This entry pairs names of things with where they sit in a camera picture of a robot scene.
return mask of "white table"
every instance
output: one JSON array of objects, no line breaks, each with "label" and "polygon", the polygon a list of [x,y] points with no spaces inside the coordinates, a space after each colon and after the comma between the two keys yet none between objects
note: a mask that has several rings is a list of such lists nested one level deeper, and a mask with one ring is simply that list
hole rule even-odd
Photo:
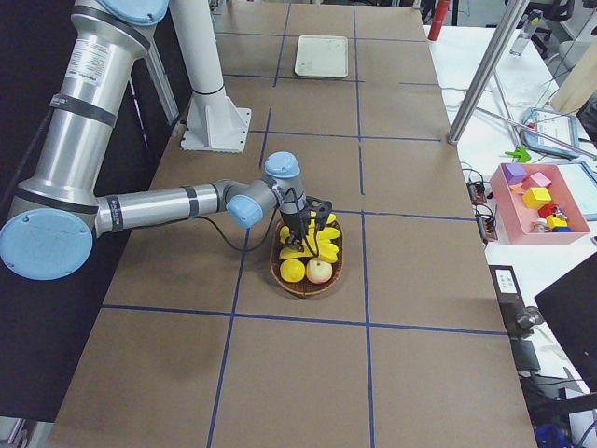
[{"label": "white table", "polygon": [[[464,89],[470,85],[493,32],[493,29],[486,28],[444,27],[439,40],[430,43],[437,78],[443,89],[444,103],[451,122],[465,96]],[[529,107],[543,106],[550,95],[557,90],[557,84],[551,81],[550,72],[532,44],[528,45],[520,57],[509,54],[509,45],[497,66],[496,74],[505,91],[513,119],[520,120]],[[493,79],[483,93],[479,106],[503,117],[507,115]],[[578,126],[580,136],[586,137],[580,123]],[[488,118],[481,112],[475,112],[458,143],[458,154],[462,162],[469,163],[483,174],[485,180],[489,180],[499,163],[511,161],[509,156],[505,155],[505,151],[513,150],[515,146],[505,123]],[[581,147],[593,153],[597,152],[591,144],[581,144]],[[595,161],[587,157],[580,159],[593,170],[597,169]],[[542,162],[550,161],[555,160],[550,158],[542,160]],[[590,241],[590,236],[597,233],[595,221],[590,222],[590,236],[580,238],[570,245],[510,245],[507,243],[506,231],[499,219],[499,210],[497,215],[497,232],[500,241],[488,244],[485,252],[487,262],[514,267],[526,305],[536,305],[537,293],[597,250]],[[566,368],[573,375],[578,375],[548,325],[543,324],[538,328],[539,331],[535,331],[530,340],[535,346],[541,365],[540,373],[567,378],[564,371]]]}]

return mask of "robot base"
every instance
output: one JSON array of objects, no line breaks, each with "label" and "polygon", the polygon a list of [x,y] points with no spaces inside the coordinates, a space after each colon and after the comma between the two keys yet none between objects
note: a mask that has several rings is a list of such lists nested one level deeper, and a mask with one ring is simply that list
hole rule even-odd
[{"label": "robot base", "polygon": [[201,97],[198,99],[191,102],[187,131],[181,147],[200,151],[243,152],[251,122],[251,109],[237,108],[229,97],[225,97],[226,117],[218,119],[216,116],[221,117],[218,113],[221,109],[214,112],[211,105],[198,105]]}]

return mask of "wicker basket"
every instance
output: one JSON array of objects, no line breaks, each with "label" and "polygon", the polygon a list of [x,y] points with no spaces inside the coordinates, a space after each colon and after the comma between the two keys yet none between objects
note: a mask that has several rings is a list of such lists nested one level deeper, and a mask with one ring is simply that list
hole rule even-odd
[{"label": "wicker basket", "polygon": [[[276,226],[276,232],[274,233],[273,242],[271,244],[271,252],[270,252],[270,270],[273,278],[276,279],[278,285],[288,291],[290,294],[299,297],[301,299],[305,299],[308,297],[316,296],[317,294],[321,294],[322,292],[326,292],[329,290],[340,278],[340,273],[342,272],[342,256],[343,256],[343,249],[342,249],[342,230],[340,228],[340,224],[338,221],[332,222],[329,227],[333,227],[340,231],[340,237],[334,240],[334,244],[338,246],[338,261],[332,264],[332,276],[329,280],[325,283],[320,285],[314,285],[307,277],[303,278],[298,283],[288,283],[285,282],[280,275],[280,265],[282,264],[283,260],[279,259],[280,251],[283,248],[282,243],[280,243],[280,229],[283,227],[284,223],[282,221],[278,222]],[[303,263],[306,262],[307,259],[299,259]]]}]

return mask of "red bottle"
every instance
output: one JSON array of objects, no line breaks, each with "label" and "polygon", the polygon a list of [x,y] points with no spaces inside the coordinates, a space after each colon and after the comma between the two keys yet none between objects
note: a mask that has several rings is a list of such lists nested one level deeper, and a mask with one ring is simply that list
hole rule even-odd
[{"label": "red bottle", "polygon": [[431,29],[429,30],[429,40],[437,40],[439,32],[441,31],[441,25],[446,20],[446,14],[448,14],[448,8],[450,7],[450,0],[439,0],[437,5],[436,14],[433,16],[433,22],[431,23]]}]

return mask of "purple cube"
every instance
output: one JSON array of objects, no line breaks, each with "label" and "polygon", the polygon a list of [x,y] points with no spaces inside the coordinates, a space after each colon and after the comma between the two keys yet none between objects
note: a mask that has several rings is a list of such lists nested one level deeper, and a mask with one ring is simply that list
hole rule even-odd
[{"label": "purple cube", "polygon": [[520,163],[509,163],[504,166],[504,176],[508,185],[515,185],[522,182],[527,174]]}]

